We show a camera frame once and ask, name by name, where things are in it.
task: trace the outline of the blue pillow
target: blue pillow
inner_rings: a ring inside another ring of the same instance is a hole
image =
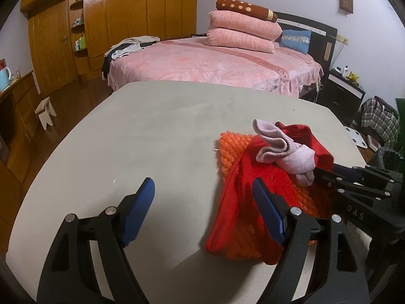
[[[311,42],[311,31],[295,31],[285,29],[281,37],[280,46],[290,48],[303,54],[307,54]]]

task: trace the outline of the blue gripper pad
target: blue gripper pad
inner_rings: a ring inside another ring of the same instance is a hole
[[[271,238],[279,245],[285,246],[287,239],[284,233],[284,220],[258,179],[253,181],[252,193]]]
[[[121,236],[121,241],[125,246],[136,239],[154,197],[155,182],[151,178],[147,178],[135,194],[132,208],[125,218],[124,233]]]
[[[362,175],[355,168],[348,168],[339,164],[333,165],[334,173],[341,175],[341,177],[350,183],[360,182]]]

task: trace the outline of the wooden floor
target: wooden floor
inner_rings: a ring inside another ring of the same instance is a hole
[[[101,78],[80,84],[70,83],[50,95],[52,105],[56,111],[53,126],[44,130],[39,125],[33,143],[35,152],[28,173],[23,182],[23,195],[27,193],[36,175],[49,158],[54,149],[66,135],[98,104],[112,94],[112,89]],[[374,153],[371,149],[359,148],[364,160],[369,161]]]

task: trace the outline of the pink bedspread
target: pink bedspread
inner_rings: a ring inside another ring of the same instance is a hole
[[[205,37],[162,41],[111,62],[109,85],[147,80],[217,83],[298,97],[302,87],[319,80],[321,65],[275,44],[275,53],[210,47]]]

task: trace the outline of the black nightstand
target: black nightstand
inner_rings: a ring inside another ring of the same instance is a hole
[[[329,108],[342,124],[350,126],[365,94],[362,87],[331,70],[316,103]]]

